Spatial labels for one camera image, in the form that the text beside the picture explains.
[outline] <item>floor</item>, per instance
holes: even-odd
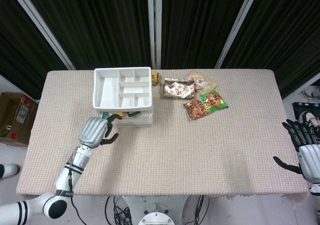
[[[295,101],[302,101],[299,95],[293,98]],[[284,104],[287,117],[294,119],[291,111],[291,101]],[[13,147],[0,144],[0,163],[15,163],[23,166],[26,157],[26,148]],[[16,187],[20,174],[10,178],[0,179],[0,205],[13,203],[21,200],[16,195]],[[106,225],[104,206],[106,197],[102,196],[75,196],[74,203],[79,213],[88,225]],[[207,198],[200,217],[206,209]],[[226,197],[219,197],[210,200],[207,215],[203,225],[317,225],[320,224],[314,208],[313,200],[309,196],[302,204],[293,205],[281,195],[254,195],[249,197],[237,196],[232,200]],[[192,196],[185,204],[182,222],[183,224],[193,220],[197,197]],[[107,209],[108,217],[113,224],[112,207]],[[32,218],[31,225],[79,225],[75,210],[68,204],[64,216],[56,220],[48,219],[43,215],[36,215]]]

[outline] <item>white plastic tray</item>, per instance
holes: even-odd
[[[93,108],[99,112],[134,112],[152,109],[150,67],[94,70]]]

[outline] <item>green snack package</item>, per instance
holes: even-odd
[[[216,91],[205,93],[183,105],[192,119],[198,119],[228,107]]]

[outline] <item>beige tablecloth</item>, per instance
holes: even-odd
[[[229,108],[198,120],[186,100],[163,98],[153,87],[153,127],[118,128],[99,146],[79,179],[80,195],[262,195],[305,197],[301,175],[280,168],[273,156],[298,164],[282,127],[286,115],[274,73],[253,69],[160,70],[185,78],[196,71],[214,80]],[[78,145],[93,109],[92,70],[49,72],[17,186],[22,196],[55,191],[55,181]]]

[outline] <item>robotic hand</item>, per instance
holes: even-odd
[[[67,200],[71,198],[73,202],[73,188],[91,157],[91,150],[99,145],[111,144],[117,139],[118,133],[110,139],[104,139],[109,136],[114,119],[122,118],[118,114],[113,114],[108,119],[90,117],[79,136],[80,145],[74,150],[56,180],[55,194],[49,192],[35,199],[0,206],[1,224],[25,225],[35,214],[44,214],[51,219],[61,217],[67,209]]]
[[[312,128],[297,121],[286,120],[282,125],[289,132],[297,152],[299,166],[288,165],[274,156],[274,161],[282,168],[302,174],[307,180],[315,207],[320,216],[320,144]]]

